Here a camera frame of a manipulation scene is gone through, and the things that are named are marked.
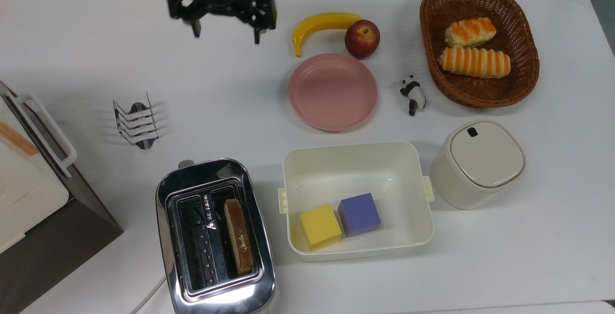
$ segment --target box handle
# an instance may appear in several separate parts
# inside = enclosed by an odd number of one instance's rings
[[[280,213],[286,214],[288,212],[288,199],[286,198],[285,188],[280,188],[277,190],[277,198],[280,203]]]
[[[431,179],[429,179],[429,176],[423,176],[423,185],[425,186],[427,201],[433,201],[433,188],[431,187]]]
[[[9,97],[11,98],[11,100],[13,101],[13,103],[15,104],[19,112],[22,114],[22,116],[24,117],[28,125],[32,128],[33,132],[37,135],[40,142],[44,145],[45,148],[47,148],[49,154],[51,155],[55,163],[58,165],[60,170],[62,170],[62,172],[66,176],[70,177],[71,174],[68,172],[68,167],[72,163],[74,163],[75,160],[77,159],[77,151],[75,151],[75,148],[73,147],[73,145],[71,145],[70,141],[68,141],[68,138],[66,138],[66,135],[64,135],[62,130],[60,130],[58,124],[55,123],[51,115],[49,115],[49,112],[45,110],[45,108],[42,106],[40,101],[34,95],[24,94],[24,95],[15,97],[15,98],[11,96]],[[55,152],[51,149],[51,147],[49,147],[49,144],[45,141],[43,136],[39,133],[39,130],[37,129],[37,127],[34,125],[34,123],[31,121],[28,115],[24,112],[24,109],[21,107],[22,104],[26,104],[26,102],[28,101],[33,102],[33,105],[35,105],[35,107],[37,108],[37,111],[33,110],[33,112],[40,118],[40,121],[47,128],[49,128],[49,132],[56,139],[60,148],[64,152],[66,152],[67,154],[66,158],[64,158],[63,160],[60,160],[59,156],[55,154]]]

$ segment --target canister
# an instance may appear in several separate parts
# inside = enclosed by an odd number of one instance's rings
[[[446,138],[433,160],[430,177],[448,204],[471,209],[510,187],[526,167],[525,152],[509,130],[480,119]]]

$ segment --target yellow cube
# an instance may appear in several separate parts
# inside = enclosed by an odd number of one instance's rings
[[[301,213],[301,228],[310,251],[337,243],[342,237],[340,224],[330,204]]]

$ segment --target block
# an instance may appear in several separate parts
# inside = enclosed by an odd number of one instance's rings
[[[380,226],[380,216],[371,193],[342,200],[338,213],[346,237],[374,231]]]
[[[330,204],[301,213],[299,217],[301,218],[301,228],[310,251],[315,251],[340,241],[342,230]]]

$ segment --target pink plate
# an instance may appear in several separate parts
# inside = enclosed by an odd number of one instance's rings
[[[376,108],[378,86],[369,69],[346,55],[305,60],[290,77],[290,104],[306,123],[342,131],[362,123]]]

